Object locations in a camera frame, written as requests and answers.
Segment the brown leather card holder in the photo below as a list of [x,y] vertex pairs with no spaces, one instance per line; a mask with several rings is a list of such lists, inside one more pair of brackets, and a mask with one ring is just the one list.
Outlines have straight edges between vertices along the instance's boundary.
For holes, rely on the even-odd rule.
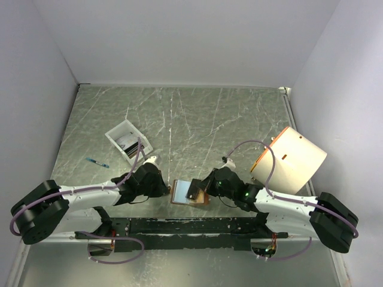
[[209,195],[200,188],[201,180],[174,180],[171,188],[171,203],[184,206],[204,206],[209,203]]

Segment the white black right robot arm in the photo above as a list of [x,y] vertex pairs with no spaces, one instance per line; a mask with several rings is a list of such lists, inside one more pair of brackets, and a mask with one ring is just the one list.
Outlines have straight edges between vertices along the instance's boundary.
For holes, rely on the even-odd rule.
[[346,254],[355,236],[357,216],[329,193],[301,197],[268,191],[258,180],[245,183],[228,167],[213,169],[198,187],[210,196],[227,197],[246,212],[255,212],[254,231],[262,238],[271,233],[313,237]]

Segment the black credit card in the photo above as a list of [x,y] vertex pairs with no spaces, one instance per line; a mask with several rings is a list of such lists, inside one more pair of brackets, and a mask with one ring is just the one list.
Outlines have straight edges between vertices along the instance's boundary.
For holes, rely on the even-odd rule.
[[205,203],[205,192],[200,187],[201,180],[192,179],[190,186],[187,190],[186,199],[193,204],[204,204]]

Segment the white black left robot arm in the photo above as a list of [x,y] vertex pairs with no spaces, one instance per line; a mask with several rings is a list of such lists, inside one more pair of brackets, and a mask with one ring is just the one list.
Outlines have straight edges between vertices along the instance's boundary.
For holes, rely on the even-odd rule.
[[101,184],[67,187],[50,179],[11,208],[10,231],[26,245],[68,232],[90,233],[103,239],[113,229],[106,207],[132,204],[139,196],[157,198],[167,194],[169,188],[161,171],[149,162]]

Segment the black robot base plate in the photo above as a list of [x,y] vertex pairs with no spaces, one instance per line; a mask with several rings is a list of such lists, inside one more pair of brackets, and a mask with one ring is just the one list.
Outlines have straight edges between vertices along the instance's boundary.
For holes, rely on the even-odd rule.
[[265,216],[234,218],[111,218],[92,234],[114,237],[116,252],[220,249],[250,251],[251,241],[270,240]]

